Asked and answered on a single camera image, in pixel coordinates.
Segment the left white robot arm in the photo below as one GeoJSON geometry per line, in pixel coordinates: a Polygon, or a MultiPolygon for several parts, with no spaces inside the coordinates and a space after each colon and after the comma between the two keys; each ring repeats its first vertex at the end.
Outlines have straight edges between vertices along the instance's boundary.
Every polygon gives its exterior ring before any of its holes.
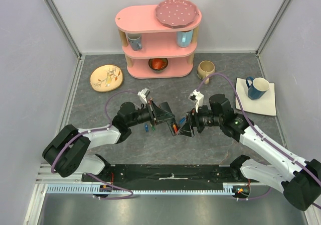
{"type": "Polygon", "coordinates": [[[91,172],[98,181],[106,181],[110,176],[106,160],[99,155],[86,156],[86,152],[125,141],[131,135],[132,126],[143,123],[155,126],[164,122],[173,133],[175,116],[167,102],[156,105],[149,101],[141,108],[125,102],[109,125],[90,130],[66,125],[44,149],[42,157],[51,165],[52,172],[63,178],[75,172],[91,172]]]}

